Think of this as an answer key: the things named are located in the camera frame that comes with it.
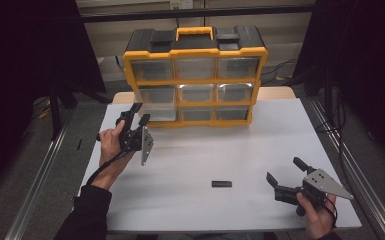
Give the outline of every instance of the electrical outlet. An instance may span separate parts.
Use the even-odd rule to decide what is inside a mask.
[[[180,0],[172,0],[170,1],[170,9],[176,10],[182,8],[182,2]]]
[[[182,0],[181,9],[193,9],[193,0]]]

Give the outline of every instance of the person's arm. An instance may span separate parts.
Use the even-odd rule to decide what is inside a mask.
[[[124,127],[124,120],[115,129],[99,133],[101,139],[101,157],[99,166],[121,151],[119,135]],[[110,187],[132,159],[134,152],[113,162],[93,180],[91,185],[81,188],[80,196],[74,201],[74,209],[65,219],[56,234],[56,240],[62,239],[105,239],[107,234],[107,213],[111,202]]]
[[[327,198],[330,201],[325,201],[324,205],[332,212],[335,211],[334,204],[336,196],[328,194]],[[306,231],[310,239],[316,240],[340,240],[341,238],[332,232],[332,216],[322,207],[314,209],[310,200],[302,193],[297,194],[297,199],[300,205],[305,209],[306,216]]]

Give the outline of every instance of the wall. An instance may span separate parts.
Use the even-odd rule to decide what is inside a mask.
[[[312,4],[314,0],[194,0],[194,8],[228,8],[271,5]],[[169,10],[169,1],[158,0],[78,0],[81,14],[141,12]],[[228,17],[207,17],[180,19],[180,27],[214,26],[231,28],[235,25],[256,25],[269,50],[266,66],[296,59],[301,51],[311,13],[269,14]],[[122,55],[130,35],[135,29],[154,28],[168,30],[176,28],[175,19],[141,20],[129,22],[87,23],[85,24],[96,57]]]

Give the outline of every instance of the hand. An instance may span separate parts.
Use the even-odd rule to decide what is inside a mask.
[[[335,204],[335,195],[328,194],[327,198]],[[302,193],[297,194],[297,199],[306,212],[306,230],[308,237],[310,239],[318,239],[329,234],[332,231],[332,216],[322,207],[314,209],[310,200],[302,195]],[[335,208],[330,201],[326,200],[324,205],[334,213]]]
[[[115,157],[120,151],[119,135],[123,130],[125,121],[122,120],[115,129],[107,129],[99,133],[101,139],[101,157],[99,166]],[[121,159],[114,161],[93,180],[92,185],[109,190],[117,177],[124,171],[135,152],[129,152]]]

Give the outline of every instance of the white table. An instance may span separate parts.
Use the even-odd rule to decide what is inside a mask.
[[[127,104],[109,105],[101,130],[113,128]],[[136,233],[284,231],[305,227],[296,206],[274,200],[265,177],[302,185],[300,157],[338,181],[299,99],[262,100],[247,127],[150,129],[155,145],[146,166],[136,154],[112,186],[108,230]],[[96,143],[83,184],[98,168]],[[212,180],[232,188],[212,188]],[[338,228],[361,223],[349,200],[338,198]]]

